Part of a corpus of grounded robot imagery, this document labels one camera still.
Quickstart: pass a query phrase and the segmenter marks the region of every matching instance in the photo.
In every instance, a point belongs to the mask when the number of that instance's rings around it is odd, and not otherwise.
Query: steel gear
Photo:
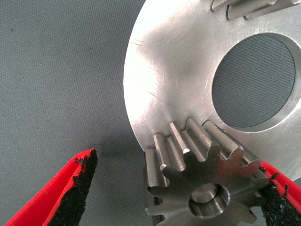
[[[235,226],[253,223],[257,190],[268,180],[260,162],[234,138],[207,121],[189,118],[171,136],[154,135],[145,151],[146,211],[158,226]]]

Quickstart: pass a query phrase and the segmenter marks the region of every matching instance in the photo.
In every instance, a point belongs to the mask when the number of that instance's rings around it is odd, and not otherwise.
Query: brushed metal surface
[[[301,5],[252,20],[226,20],[207,0],[147,0],[127,49],[124,95],[127,114],[143,150],[153,135],[167,135],[172,121],[184,128],[214,121],[259,158],[294,180],[301,176]],[[281,40],[295,60],[295,84],[284,107],[266,122],[231,128],[212,102],[215,71],[227,52],[256,34]]]

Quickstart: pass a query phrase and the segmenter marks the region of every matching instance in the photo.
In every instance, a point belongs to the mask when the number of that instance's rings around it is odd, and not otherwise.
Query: red plastic
[[[299,213],[301,213],[301,187],[267,162],[262,161],[261,165],[266,170],[265,174],[269,179],[276,173],[279,174],[274,180],[272,180],[276,185],[278,193],[280,195],[286,195],[288,201],[296,208],[297,211],[299,211]]]
[[[64,194],[76,186],[73,176],[78,176],[82,168],[80,162],[75,160],[85,156],[89,158],[93,150],[88,149],[75,155],[5,226],[46,226]]]

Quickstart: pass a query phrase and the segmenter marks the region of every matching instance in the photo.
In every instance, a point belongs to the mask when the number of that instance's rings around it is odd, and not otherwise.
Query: center hole
[[[230,194],[225,187],[208,183],[191,194],[189,207],[200,218],[214,218],[223,213],[229,203]]]
[[[259,125],[286,104],[295,74],[293,56],[283,42],[269,35],[249,37],[234,46],[217,68],[212,86],[216,112],[237,129]],[[275,117],[274,123],[289,112]]]

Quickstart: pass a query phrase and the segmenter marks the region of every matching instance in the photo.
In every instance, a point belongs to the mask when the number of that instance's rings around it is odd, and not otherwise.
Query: circular metal disc
[[[290,179],[301,176],[301,4],[255,19],[226,19],[226,8],[208,0],[147,0],[127,49],[124,95],[141,147],[153,147],[168,124],[184,127],[189,117],[214,121],[240,143]],[[282,41],[295,61],[295,83],[283,108],[257,126],[232,128],[212,101],[214,74],[240,41],[265,34]]]

